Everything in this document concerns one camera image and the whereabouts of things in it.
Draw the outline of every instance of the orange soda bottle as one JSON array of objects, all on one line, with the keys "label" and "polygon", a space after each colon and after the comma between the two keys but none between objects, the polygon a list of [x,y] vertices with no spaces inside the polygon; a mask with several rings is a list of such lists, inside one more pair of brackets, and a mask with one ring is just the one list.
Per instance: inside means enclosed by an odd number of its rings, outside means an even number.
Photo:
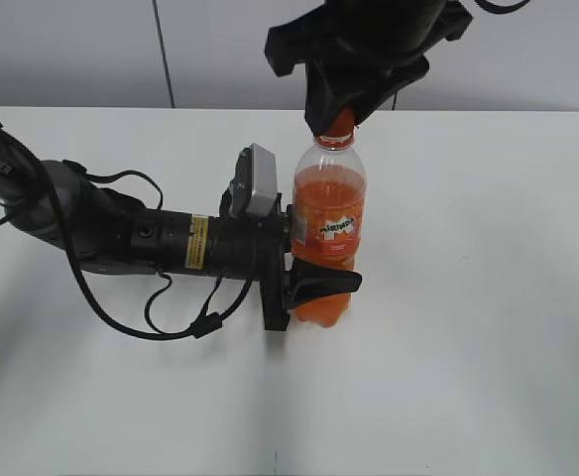
[{"label": "orange soda bottle", "polygon": [[[293,184],[291,252],[295,258],[353,271],[360,244],[366,174],[351,145],[354,115],[342,110],[331,128],[314,138],[302,156]],[[321,297],[300,305],[296,316],[323,327],[334,325],[351,295]]]}]

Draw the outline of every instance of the white table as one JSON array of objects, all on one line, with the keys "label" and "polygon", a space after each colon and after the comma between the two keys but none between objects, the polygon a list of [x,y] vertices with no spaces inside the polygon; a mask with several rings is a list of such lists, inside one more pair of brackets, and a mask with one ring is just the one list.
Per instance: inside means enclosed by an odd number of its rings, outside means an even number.
[{"label": "white table", "polygon": [[[0,120],[41,159],[148,172],[166,209],[204,214],[242,147],[276,152],[287,202],[310,145],[299,112]],[[90,311],[63,253],[2,227],[0,475],[579,475],[579,114],[378,112],[357,138],[365,282],[331,329],[266,334],[251,292],[204,339],[137,341]],[[137,326],[163,283],[89,280]],[[210,287],[176,279],[158,322],[186,326]]]}]

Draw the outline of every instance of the robotic arm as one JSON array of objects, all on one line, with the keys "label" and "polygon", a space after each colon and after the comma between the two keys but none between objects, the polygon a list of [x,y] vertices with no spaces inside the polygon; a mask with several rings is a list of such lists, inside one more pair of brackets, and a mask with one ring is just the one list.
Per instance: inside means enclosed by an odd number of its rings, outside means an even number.
[{"label": "robotic arm", "polygon": [[[489,11],[501,9],[493,13],[517,8],[476,1]],[[271,28],[265,53],[277,75],[306,64],[305,120],[319,135],[347,105],[360,124],[385,99],[423,77],[429,68],[423,54],[444,38],[459,39],[471,21],[464,7],[452,0],[325,0],[299,19]],[[145,179],[160,192],[157,208],[95,185],[128,175]],[[239,154],[218,216],[200,216],[162,210],[162,192],[140,172],[100,177],[75,162],[39,161],[0,123],[0,205],[5,210],[0,226],[9,222],[63,249],[93,311],[114,329],[141,339],[198,338],[217,330],[255,281],[265,328],[286,330],[289,309],[316,298],[353,293],[362,280],[357,273],[298,259],[286,270],[291,205],[282,211],[275,156],[256,144]],[[127,327],[107,314],[83,271],[158,274],[169,280],[145,307],[145,319],[155,332]],[[197,319],[181,332],[163,332],[150,318],[152,302],[171,285],[169,273],[216,277]],[[244,280],[243,289],[225,311],[208,313],[224,278]]]}]

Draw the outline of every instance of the bottle cap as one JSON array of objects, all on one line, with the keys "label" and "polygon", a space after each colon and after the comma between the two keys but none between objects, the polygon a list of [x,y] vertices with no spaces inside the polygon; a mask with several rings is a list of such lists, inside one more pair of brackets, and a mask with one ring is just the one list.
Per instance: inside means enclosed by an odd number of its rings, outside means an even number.
[{"label": "bottle cap", "polygon": [[321,146],[341,149],[353,143],[353,128],[355,127],[355,117],[353,109],[346,106],[338,117],[333,121],[331,127],[322,136],[316,137],[316,142]]}]

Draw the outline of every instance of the bottle label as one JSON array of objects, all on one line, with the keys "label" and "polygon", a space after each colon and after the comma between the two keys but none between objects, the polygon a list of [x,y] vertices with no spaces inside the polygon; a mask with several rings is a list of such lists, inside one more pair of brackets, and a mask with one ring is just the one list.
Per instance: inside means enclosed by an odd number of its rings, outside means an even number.
[{"label": "bottle label", "polygon": [[342,209],[322,209],[294,199],[291,237],[322,255],[355,253],[360,243],[364,200]]}]

